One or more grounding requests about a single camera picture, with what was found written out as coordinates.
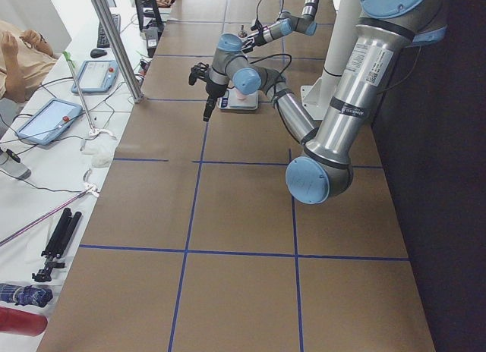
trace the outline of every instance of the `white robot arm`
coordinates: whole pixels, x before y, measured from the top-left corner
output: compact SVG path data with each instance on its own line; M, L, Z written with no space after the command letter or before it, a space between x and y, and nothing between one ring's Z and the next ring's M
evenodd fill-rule
M349 187L349 149L370 114L393 59L406 46L433 43L445 33L447 0L360 2L362 12L356 18L358 38L319 127L280 72L252 65L243 54L249 47L296 30L313 34L318 0L306 0L299 19L288 12L281 14L274 25L260 28L250 39L241 41L236 35L224 33L211 66L196 65L189 78L191 85L196 79L207 83L205 121L209 121L217 98L225 94L229 80L243 94L261 90L270 99L291 135L302 145L302 156L292 160L287 168L286 182L292 195L303 203L322 203Z

